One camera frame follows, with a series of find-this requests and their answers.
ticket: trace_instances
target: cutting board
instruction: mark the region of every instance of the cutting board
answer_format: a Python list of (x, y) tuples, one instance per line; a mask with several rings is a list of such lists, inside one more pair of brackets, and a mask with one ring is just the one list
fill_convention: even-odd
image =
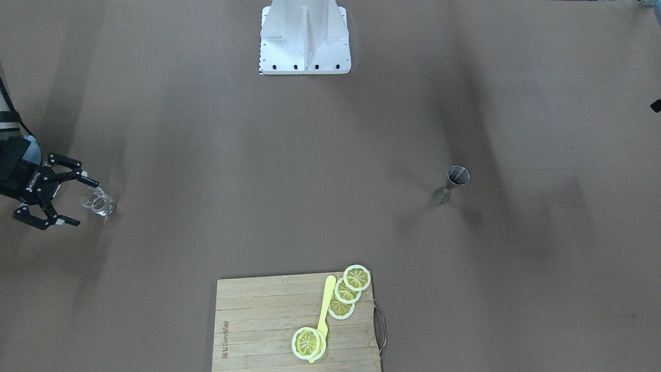
[(327, 316), (324, 356), (310, 364), (292, 353), (296, 330), (317, 326), (328, 275), (342, 272), (220, 279), (212, 371), (381, 372), (371, 285), (347, 319)]

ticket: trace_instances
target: small black square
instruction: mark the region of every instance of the small black square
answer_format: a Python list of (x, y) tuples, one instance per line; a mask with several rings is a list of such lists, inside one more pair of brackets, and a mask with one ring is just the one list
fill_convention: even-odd
[(653, 104), (650, 105), (652, 110), (656, 113), (661, 113), (661, 99), (657, 99)]

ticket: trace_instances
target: white metal bracket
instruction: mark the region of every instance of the white metal bracket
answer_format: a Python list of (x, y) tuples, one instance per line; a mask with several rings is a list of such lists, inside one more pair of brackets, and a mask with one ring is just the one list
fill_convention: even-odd
[(346, 9), (335, 0), (273, 0), (262, 10), (259, 72), (265, 75), (348, 73)]

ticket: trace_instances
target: white mounting plate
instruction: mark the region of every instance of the white mounting plate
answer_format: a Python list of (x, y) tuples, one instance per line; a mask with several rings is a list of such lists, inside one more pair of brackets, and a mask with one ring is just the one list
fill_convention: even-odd
[[(264, 26), (270, 9), (270, 6), (262, 9), (262, 26)], [(338, 9), (346, 26), (346, 9), (344, 7), (338, 7)], [(351, 53), (348, 39), (327, 40), (321, 48), (311, 54), (310, 66), (306, 69), (303, 67), (305, 56), (302, 52), (286, 48), (286, 45), (283, 45), (282, 42), (262, 38), (259, 73), (264, 75), (328, 75), (349, 73), (351, 71)]]

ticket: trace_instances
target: glass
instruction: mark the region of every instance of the glass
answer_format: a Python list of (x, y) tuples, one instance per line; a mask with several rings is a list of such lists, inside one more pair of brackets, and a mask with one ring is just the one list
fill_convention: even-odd
[(81, 205), (99, 216), (107, 216), (115, 209), (115, 201), (100, 187), (88, 187), (81, 196)]

